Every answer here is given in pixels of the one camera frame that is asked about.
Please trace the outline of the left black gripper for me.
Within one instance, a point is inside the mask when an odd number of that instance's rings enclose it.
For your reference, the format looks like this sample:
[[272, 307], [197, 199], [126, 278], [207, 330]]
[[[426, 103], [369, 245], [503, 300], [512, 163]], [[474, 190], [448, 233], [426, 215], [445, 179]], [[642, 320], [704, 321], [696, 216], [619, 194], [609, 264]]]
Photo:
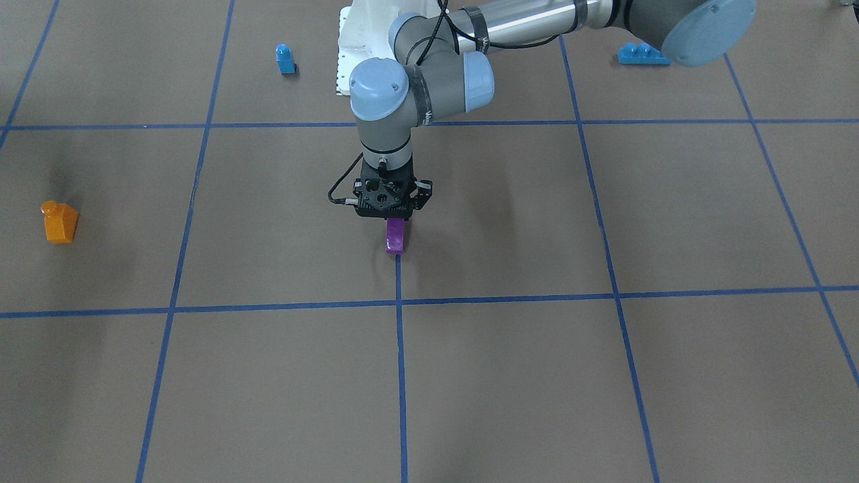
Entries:
[[432, 197], [433, 182], [414, 177], [412, 161], [393, 170], [378, 170], [363, 161], [354, 195], [359, 217], [409, 219]]

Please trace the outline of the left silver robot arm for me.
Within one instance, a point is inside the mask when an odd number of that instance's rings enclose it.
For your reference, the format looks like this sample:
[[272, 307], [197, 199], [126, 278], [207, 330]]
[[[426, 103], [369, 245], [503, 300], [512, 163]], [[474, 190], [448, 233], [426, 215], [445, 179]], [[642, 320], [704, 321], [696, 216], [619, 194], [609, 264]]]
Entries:
[[361, 217], [408, 220], [432, 196], [414, 177], [412, 129], [491, 103], [488, 53], [545, 45], [580, 28], [621, 28], [687, 67], [711, 63], [748, 31], [754, 1], [492, 1], [427, 17], [404, 12], [385, 31], [391, 57], [346, 75], [362, 152], [350, 198]]

